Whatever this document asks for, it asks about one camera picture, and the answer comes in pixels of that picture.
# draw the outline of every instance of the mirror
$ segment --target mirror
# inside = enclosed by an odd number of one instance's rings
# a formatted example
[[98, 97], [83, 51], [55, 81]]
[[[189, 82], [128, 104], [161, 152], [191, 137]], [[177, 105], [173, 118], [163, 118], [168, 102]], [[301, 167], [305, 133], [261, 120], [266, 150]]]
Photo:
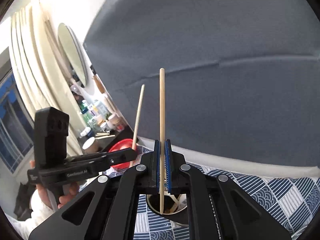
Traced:
[[88, 81], [88, 74], [80, 46], [73, 31], [64, 23], [60, 23], [58, 27], [58, 38], [70, 62], [70, 67], [72, 68], [72, 76], [75, 79], [77, 79], [76, 77], [78, 77], [85, 87]]

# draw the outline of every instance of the gray headboard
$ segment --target gray headboard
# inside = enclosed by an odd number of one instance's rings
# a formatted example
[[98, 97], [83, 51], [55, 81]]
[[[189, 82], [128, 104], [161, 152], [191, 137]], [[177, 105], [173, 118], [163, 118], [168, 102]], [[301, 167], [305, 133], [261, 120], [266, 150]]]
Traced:
[[306, 0], [106, 0], [84, 42], [139, 135], [229, 158], [320, 163], [320, 23]]

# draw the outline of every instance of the cream curtain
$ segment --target cream curtain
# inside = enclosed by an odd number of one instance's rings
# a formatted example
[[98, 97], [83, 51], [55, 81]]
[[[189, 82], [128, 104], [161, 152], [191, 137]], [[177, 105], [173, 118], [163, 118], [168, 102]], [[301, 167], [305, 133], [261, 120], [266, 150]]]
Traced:
[[32, 2], [11, 18], [9, 46], [13, 74], [22, 100], [35, 118], [37, 110], [53, 106], [70, 116], [68, 155], [81, 154], [76, 139], [86, 126], [65, 78], [70, 78], [51, 25], [41, 6]]

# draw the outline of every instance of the patterned tablecloth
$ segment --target patterned tablecloth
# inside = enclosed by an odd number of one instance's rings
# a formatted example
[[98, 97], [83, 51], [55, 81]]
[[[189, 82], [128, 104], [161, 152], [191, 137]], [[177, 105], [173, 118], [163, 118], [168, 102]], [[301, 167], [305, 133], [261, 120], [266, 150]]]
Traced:
[[[138, 146], [141, 155], [150, 152]], [[296, 239], [310, 223], [320, 205], [320, 178], [267, 178], [252, 176], [213, 167], [189, 163], [210, 176], [226, 174], [244, 189], [255, 201], [267, 210]], [[125, 170], [115, 171], [113, 168], [104, 174], [114, 177]], [[153, 213], [147, 206], [145, 195], [140, 195], [136, 226], [133, 239], [136, 240], [187, 240], [189, 229], [177, 226], [174, 222]]]

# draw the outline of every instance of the red bowl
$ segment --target red bowl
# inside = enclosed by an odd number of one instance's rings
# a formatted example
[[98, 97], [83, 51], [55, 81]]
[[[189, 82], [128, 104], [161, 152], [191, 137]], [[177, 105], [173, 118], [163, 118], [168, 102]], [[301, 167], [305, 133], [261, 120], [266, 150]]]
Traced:
[[[111, 149], [109, 150], [109, 152], [114, 152], [114, 151], [118, 151], [118, 150], [123, 150], [126, 148], [131, 148], [132, 147], [132, 139], [123, 139], [119, 142], [117, 142], [115, 145], [113, 145], [111, 147]], [[130, 162], [127, 163], [120, 163], [117, 165], [113, 165], [111, 166], [112, 168], [115, 169], [125, 169], [125, 168], [129, 168], [130, 166]]]

